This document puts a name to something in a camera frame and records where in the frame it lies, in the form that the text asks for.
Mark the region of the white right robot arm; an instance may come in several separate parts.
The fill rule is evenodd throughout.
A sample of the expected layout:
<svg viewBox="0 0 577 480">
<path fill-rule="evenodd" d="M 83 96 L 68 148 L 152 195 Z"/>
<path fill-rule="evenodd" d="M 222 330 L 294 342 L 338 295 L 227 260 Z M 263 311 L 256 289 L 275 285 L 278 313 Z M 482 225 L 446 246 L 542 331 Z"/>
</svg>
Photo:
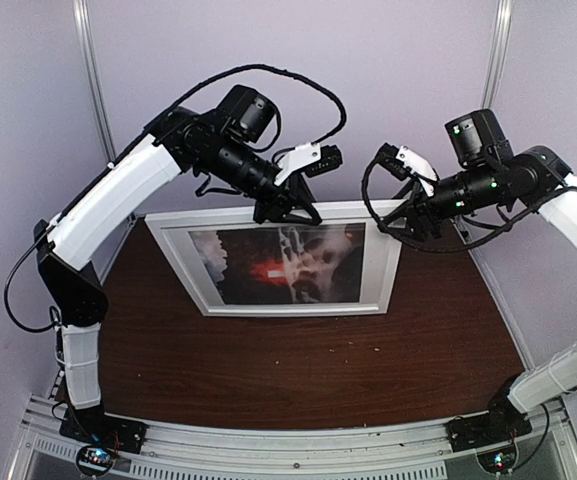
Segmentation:
<svg viewBox="0 0 577 480">
<path fill-rule="evenodd" d="M 458 171 L 443 177 L 412 149 L 384 144 L 361 181 L 387 173 L 400 182 L 393 210 L 379 212 L 372 199 L 365 206 L 378 230 L 405 246 L 440 254 L 449 227 L 471 227 L 457 251 L 483 256 L 511 336 L 531 355 L 481 419 L 481 433 L 498 442 L 519 416 L 577 390 L 577 175 L 542 145 L 516 153 L 497 140 L 456 155 Z"/>
</svg>

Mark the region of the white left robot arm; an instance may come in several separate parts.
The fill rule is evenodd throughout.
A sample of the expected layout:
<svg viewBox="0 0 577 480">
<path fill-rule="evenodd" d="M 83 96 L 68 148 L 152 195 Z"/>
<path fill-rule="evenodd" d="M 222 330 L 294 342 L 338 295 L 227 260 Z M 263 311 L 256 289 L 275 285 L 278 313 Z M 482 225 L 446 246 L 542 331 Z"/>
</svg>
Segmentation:
<svg viewBox="0 0 577 480">
<path fill-rule="evenodd" d="M 283 152 L 278 161 L 254 148 L 272 107 L 219 106 L 199 114 L 181 106 L 163 113 L 68 207 L 34 229 L 29 252 L 54 304 L 49 329 L 58 332 L 74 429 L 91 444 L 105 442 L 112 424 L 99 384 L 98 339 L 108 299 L 92 256 L 145 200 L 191 171 L 225 181 L 254 200 L 258 224 L 318 225 L 321 217 L 305 182 L 319 172 L 327 147 L 315 140 Z"/>
</svg>

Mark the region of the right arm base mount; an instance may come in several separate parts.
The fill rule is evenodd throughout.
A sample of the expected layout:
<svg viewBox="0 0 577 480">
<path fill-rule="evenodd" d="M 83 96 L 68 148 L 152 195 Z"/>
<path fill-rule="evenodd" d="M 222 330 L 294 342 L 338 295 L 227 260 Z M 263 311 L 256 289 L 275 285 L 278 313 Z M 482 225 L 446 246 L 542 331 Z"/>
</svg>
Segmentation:
<svg viewBox="0 0 577 480">
<path fill-rule="evenodd" d="M 475 449 L 479 466 L 494 475 L 510 474 L 519 466 L 517 440 L 532 432 L 526 413 L 508 398 L 506 382 L 490 399 L 487 410 L 470 417 L 456 416 L 446 424 L 454 453 Z"/>
</svg>

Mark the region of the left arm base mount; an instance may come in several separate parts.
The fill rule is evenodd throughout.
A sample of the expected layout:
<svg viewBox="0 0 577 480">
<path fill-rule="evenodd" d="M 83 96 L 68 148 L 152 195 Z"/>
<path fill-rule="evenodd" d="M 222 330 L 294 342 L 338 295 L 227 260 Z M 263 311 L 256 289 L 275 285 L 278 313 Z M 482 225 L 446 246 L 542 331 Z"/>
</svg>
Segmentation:
<svg viewBox="0 0 577 480">
<path fill-rule="evenodd" d="M 64 404 L 59 434 L 82 443 L 74 463 L 85 477 L 108 474 L 122 453 L 141 452 L 147 432 L 144 422 L 110 416 L 103 404 L 84 409 L 76 409 L 69 400 Z"/>
</svg>

